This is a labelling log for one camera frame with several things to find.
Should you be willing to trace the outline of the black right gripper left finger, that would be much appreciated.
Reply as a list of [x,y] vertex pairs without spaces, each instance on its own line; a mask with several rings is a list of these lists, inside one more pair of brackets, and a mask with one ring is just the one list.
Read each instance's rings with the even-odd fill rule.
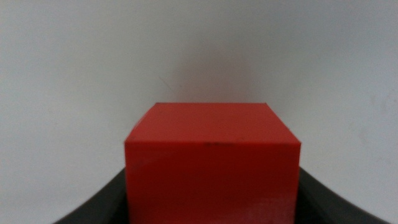
[[122,169],[99,192],[54,224],[110,223],[125,196],[125,169]]

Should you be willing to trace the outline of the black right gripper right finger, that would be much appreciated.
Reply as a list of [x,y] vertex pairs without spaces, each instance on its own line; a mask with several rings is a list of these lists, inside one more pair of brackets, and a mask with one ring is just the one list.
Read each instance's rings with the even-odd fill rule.
[[303,168],[298,188],[299,223],[385,223],[323,185]]

